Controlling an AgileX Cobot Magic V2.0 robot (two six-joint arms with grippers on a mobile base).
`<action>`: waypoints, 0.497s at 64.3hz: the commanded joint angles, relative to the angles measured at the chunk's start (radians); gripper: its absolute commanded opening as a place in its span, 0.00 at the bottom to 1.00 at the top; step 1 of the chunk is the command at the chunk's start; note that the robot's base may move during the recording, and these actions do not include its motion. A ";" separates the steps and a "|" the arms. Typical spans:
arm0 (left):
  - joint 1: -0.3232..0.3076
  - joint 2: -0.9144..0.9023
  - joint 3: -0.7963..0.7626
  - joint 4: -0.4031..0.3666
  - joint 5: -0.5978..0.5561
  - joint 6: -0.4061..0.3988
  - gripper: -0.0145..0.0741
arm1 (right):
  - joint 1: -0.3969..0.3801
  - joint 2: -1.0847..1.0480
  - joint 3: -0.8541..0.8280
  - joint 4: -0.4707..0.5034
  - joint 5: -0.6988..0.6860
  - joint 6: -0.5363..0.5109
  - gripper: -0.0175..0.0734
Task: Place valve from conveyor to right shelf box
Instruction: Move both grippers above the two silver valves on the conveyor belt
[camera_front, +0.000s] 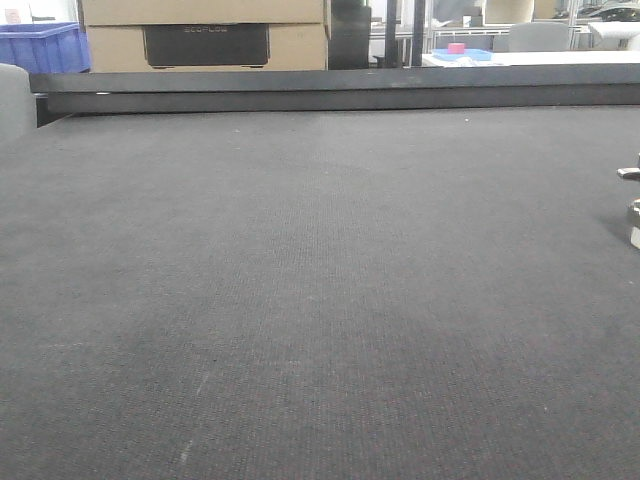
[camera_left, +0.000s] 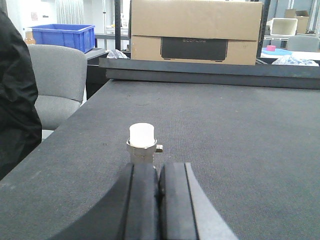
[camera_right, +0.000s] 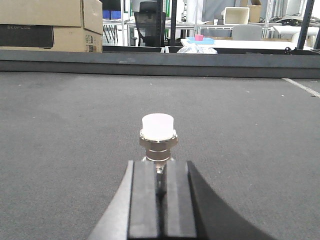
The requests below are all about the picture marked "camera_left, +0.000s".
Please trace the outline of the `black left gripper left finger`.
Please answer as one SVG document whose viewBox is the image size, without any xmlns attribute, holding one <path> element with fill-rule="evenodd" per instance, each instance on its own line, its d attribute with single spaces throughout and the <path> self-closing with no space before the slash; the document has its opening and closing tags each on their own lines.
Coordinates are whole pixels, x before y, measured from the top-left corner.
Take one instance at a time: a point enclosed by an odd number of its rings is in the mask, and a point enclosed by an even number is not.
<svg viewBox="0 0 320 240">
<path fill-rule="evenodd" d="M 158 175 L 151 163 L 128 163 L 110 190 L 54 240 L 158 240 Z"/>
</svg>

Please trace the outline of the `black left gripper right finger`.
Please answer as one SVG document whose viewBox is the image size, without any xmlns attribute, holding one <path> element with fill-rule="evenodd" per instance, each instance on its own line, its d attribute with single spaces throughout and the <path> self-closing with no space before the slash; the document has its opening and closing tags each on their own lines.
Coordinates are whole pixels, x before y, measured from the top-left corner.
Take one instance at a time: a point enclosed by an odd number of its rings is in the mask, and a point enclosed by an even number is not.
<svg viewBox="0 0 320 240">
<path fill-rule="evenodd" d="M 200 186 L 190 163 L 166 163 L 160 173 L 162 240 L 236 240 Z"/>
</svg>

